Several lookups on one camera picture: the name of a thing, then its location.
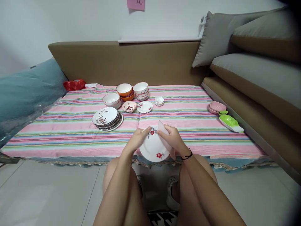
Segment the white wall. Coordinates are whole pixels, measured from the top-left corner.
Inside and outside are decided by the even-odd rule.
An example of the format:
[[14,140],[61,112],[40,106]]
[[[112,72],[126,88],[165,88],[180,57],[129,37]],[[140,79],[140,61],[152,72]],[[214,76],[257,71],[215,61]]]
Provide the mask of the white wall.
[[277,0],[0,0],[0,75],[52,57],[59,41],[118,40],[121,36],[198,36],[202,15],[248,13],[283,6]]

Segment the thigh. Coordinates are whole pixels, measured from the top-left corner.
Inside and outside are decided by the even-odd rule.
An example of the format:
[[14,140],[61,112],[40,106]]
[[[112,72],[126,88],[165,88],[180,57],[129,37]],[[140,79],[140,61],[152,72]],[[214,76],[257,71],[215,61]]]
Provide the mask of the thigh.
[[[216,176],[208,163],[208,161],[200,156],[194,155],[204,169],[216,181]],[[177,225],[210,225],[207,220],[202,207],[200,206],[197,194],[194,190],[192,181],[189,177],[185,165],[182,165],[179,176],[180,183],[180,210],[177,219]]]
[[[106,168],[103,178],[103,195],[105,194],[113,173],[118,164],[119,158],[111,160]],[[140,185],[134,170],[131,170],[130,184],[129,184],[129,201],[127,206],[124,226],[131,225],[151,225],[150,220],[146,214],[145,207],[142,204],[142,195]]]

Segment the red bag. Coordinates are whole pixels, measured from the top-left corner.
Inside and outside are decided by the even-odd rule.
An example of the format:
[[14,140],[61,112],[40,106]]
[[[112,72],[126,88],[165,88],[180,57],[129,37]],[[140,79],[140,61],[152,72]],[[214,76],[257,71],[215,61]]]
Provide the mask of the red bag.
[[67,91],[80,90],[85,87],[86,82],[82,79],[77,79],[75,81],[66,81],[63,83]]

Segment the hand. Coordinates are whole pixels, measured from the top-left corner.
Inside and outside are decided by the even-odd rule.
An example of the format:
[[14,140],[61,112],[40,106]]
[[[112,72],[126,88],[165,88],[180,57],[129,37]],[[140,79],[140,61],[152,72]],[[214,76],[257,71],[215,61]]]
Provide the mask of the hand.
[[184,144],[179,131],[175,127],[171,127],[169,125],[164,125],[165,129],[169,132],[169,135],[163,133],[162,131],[158,130],[157,134],[161,136],[167,143],[176,149],[180,154],[183,151],[186,151],[188,147]]
[[124,150],[134,152],[143,144],[144,139],[146,138],[147,134],[150,132],[151,127],[147,127],[145,131],[143,129],[136,129],[128,143],[126,144]]

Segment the striped tablecloth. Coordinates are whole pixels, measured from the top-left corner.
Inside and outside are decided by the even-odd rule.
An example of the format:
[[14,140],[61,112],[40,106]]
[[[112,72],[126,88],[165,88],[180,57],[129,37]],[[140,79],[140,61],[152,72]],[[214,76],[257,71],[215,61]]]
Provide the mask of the striped tablecloth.
[[[96,111],[105,107],[102,98],[115,92],[115,86],[97,85],[93,89],[68,92],[61,102],[26,126],[3,148],[11,157],[116,157],[137,128],[157,125],[158,120],[178,128],[193,153],[237,159],[258,159],[266,154],[244,133],[224,127],[207,107],[212,99],[200,86],[150,86],[148,101],[154,105],[147,114],[127,113],[122,125],[111,132],[100,132],[92,123]],[[163,106],[155,97],[165,99]]]

